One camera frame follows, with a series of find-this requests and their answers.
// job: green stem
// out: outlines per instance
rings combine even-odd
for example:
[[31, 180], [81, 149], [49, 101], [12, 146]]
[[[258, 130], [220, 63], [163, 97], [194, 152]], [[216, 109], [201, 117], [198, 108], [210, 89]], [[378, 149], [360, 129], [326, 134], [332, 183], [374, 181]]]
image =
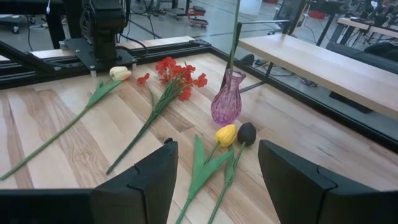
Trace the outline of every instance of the green stem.
[[223, 190], [221, 191], [221, 194], [220, 194], [220, 196], [218, 197], [216, 206], [214, 207], [213, 212], [211, 213], [209, 222], [208, 222], [207, 224], [212, 224], [212, 223], [213, 223], [213, 220], [214, 220], [214, 217], [216, 217], [218, 208], [220, 207], [221, 202], [223, 201], [224, 194], [225, 194], [226, 190], [228, 189], [228, 187], [229, 187], [231, 184], [232, 184], [232, 182], [224, 183]]
[[184, 205], [184, 207], [182, 208], [181, 213], [180, 213], [180, 215], [178, 216], [178, 219], [177, 219], [177, 221], [175, 222], [175, 224], [180, 224], [180, 223], [182, 222], [182, 219], [184, 218], [185, 212], [187, 211], [187, 208], [188, 208], [189, 204], [191, 203], [191, 201], [192, 201], [192, 199], [187, 198], [187, 201], [185, 202], [185, 205]]
[[241, 146], [241, 149], [239, 150], [239, 153], [238, 153], [238, 156], [236, 156], [236, 159], [235, 159], [235, 161], [234, 161], [234, 170], [236, 169], [236, 167], [238, 166], [238, 161], [239, 161], [239, 159], [241, 158], [241, 155], [242, 155], [242, 152], [243, 152], [243, 149], [244, 149], [244, 146], [246, 145], [246, 142], [243, 142], [243, 144], [242, 144], [242, 146]]
[[214, 152], [216, 151], [217, 147], [220, 145], [220, 142], [217, 141], [217, 143], [214, 145], [214, 147], [211, 149], [209, 156], [207, 157], [205, 164], [208, 163], [213, 156]]
[[231, 49], [231, 61], [229, 62], [229, 68], [231, 69], [231, 72], [234, 69], [234, 59], [235, 59], [235, 45], [236, 45], [236, 29], [238, 26], [238, 17], [239, 17], [239, 8], [241, 5], [241, 0], [238, 0], [238, 4], [236, 6], [236, 12], [235, 12], [235, 21], [234, 21], [234, 35], [232, 36], [232, 49]]
[[19, 161], [17, 165], [15, 165], [10, 171], [6, 172], [3, 176], [0, 177], [0, 180], [5, 180], [9, 176], [11, 176], [13, 173], [15, 173], [17, 170], [19, 170], [21, 167], [23, 167], [25, 164], [27, 164], [31, 159], [33, 159], [35, 156], [37, 156], [40, 152], [42, 152], [47, 146], [49, 146], [51, 143], [54, 142], [61, 134], [63, 134], [65, 131], [67, 131], [70, 127], [72, 127], [87, 111], [89, 110], [88, 107], [85, 107], [83, 111], [80, 112], [74, 118], [71, 122], [69, 122], [61, 131], [59, 131], [57, 134], [52, 136], [49, 140], [47, 140], [43, 145], [41, 145], [38, 149], [36, 149], [34, 152], [32, 152], [29, 156], [25, 157], [25, 159]]
[[166, 106], [171, 101], [173, 101], [174, 98], [175, 97], [173, 95], [169, 96], [168, 98], [166, 98], [165, 96], [160, 97], [158, 103], [156, 104], [155, 109], [149, 115], [149, 118], [147, 119], [147, 121], [145, 122], [143, 127], [139, 130], [136, 137], [130, 142], [130, 144], [127, 146], [127, 148], [125, 148], [125, 150], [123, 150], [123, 152], [119, 155], [119, 157], [109, 167], [109, 169], [106, 171], [106, 175], [110, 174], [113, 171], [113, 169], [120, 163], [120, 161], [122, 161], [124, 156], [126, 156], [126, 154], [130, 151], [130, 149], [132, 149], [132, 147], [138, 142], [138, 140], [140, 140], [142, 135], [147, 131], [148, 127], [152, 124], [152, 122], [154, 122], [156, 120], [158, 115], [161, 114], [163, 109], [166, 108]]

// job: wooden tabletop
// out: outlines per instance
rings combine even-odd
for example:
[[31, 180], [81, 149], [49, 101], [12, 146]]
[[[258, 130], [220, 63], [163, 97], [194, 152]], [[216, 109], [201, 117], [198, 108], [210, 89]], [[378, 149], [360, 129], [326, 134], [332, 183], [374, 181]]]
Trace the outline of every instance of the wooden tabletop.
[[[348, 26], [352, 26], [352, 27], [356, 27], [356, 28], [364, 29], [364, 30], [367, 30], [369, 28], [369, 25], [366, 25], [366, 24], [363, 24], [363, 23], [360, 23], [360, 22], [351, 21], [349, 18], [339, 18], [337, 20], [337, 22], [340, 23], [340, 24], [344, 24], [344, 25], [348, 25]], [[391, 26], [391, 28], [395, 29], [395, 30], [398, 30], [397, 26]], [[398, 32], [393, 31], [393, 30], [388, 30], [388, 29], [383, 29], [383, 28], [380, 28], [380, 27], [372, 26], [369, 29], [369, 31], [370, 32], [375, 32], [375, 33], [378, 33], [378, 34], [387, 35], [389, 37], [398, 38]]]
[[[155, 64], [137, 66], [133, 77], [115, 88], [57, 141], [4, 182], [1, 189], [96, 187], [131, 167], [171, 137], [178, 141], [177, 182], [168, 223], [175, 223], [188, 195], [194, 135], [201, 136], [209, 153], [219, 128], [210, 104], [223, 78], [226, 62], [212, 54], [178, 58], [196, 67], [194, 76], [207, 74], [208, 84], [194, 89], [189, 101], [174, 101], [158, 117], [110, 177], [105, 171], [138, 133], [151, 112], [148, 91], [136, 78], [149, 72], [156, 97], [164, 86]], [[98, 80], [107, 74], [57, 80], [0, 91], [0, 173], [64, 127], [86, 105]], [[259, 80], [250, 74], [241, 88]], [[268, 139], [348, 178], [378, 190], [398, 189], [398, 157], [387, 149], [334, 122], [279, 90], [262, 85], [241, 95], [243, 110], [235, 124], [252, 122], [256, 143], [243, 151], [236, 177], [214, 223], [278, 224], [262, 179], [258, 142]], [[216, 154], [225, 152], [220, 148]], [[223, 187], [223, 168], [197, 194], [183, 223], [207, 223]]]
[[239, 40], [239, 46], [357, 103], [398, 119], [398, 75], [277, 34]]

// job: black tulip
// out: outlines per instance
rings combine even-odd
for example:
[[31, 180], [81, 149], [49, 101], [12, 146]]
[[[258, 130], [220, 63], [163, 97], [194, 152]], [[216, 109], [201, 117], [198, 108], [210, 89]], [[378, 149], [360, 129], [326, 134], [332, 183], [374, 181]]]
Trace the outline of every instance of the black tulip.
[[250, 122], [242, 124], [236, 136], [239, 143], [245, 143], [245, 146], [251, 146], [256, 141], [257, 131], [254, 125]]

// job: green leaf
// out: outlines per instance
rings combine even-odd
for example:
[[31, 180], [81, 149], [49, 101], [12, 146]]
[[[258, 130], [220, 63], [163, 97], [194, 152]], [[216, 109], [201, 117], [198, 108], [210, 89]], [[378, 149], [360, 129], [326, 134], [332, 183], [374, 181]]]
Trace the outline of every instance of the green leaf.
[[195, 155], [193, 157], [192, 180], [205, 165], [205, 147], [199, 136], [195, 135]]
[[192, 183], [190, 186], [188, 198], [192, 199], [195, 197], [195, 195], [198, 193], [200, 188], [205, 184], [205, 182], [209, 179], [209, 177], [220, 168], [222, 163], [224, 163], [225, 160], [230, 158], [232, 156], [232, 152], [227, 152], [222, 155], [219, 155], [218, 157], [212, 159], [210, 162], [208, 162], [206, 165], [204, 165], [201, 169], [201, 171], [193, 176]]
[[104, 86], [104, 82], [101, 80], [101, 81], [98, 82], [97, 89], [101, 88], [102, 86]]
[[228, 147], [228, 152], [232, 153], [232, 156], [228, 158], [225, 164], [224, 183], [232, 182], [235, 178], [235, 169], [234, 169], [235, 157], [234, 157], [233, 145], [230, 145]]
[[122, 83], [122, 81], [113, 81], [104, 85], [104, 83], [100, 81], [98, 83], [97, 89], [88, 100], [86, 107], [91, 108], [92, 106], [94, 106], [97, 102], [99, 102], [100, 99], [102, 99], [111, 90], [116, 88], [120, 83]]

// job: vase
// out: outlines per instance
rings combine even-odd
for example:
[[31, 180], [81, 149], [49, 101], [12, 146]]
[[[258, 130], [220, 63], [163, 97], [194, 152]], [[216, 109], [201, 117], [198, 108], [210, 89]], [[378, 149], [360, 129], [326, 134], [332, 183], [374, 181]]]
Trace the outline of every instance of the vase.
[[239, 84], [244, 80], [244, 72], [225, 71], [226, 83], [211, 102], [211, 116], [216, 124], [226, 126], [232, 124], [241, 114], [242, 100]]

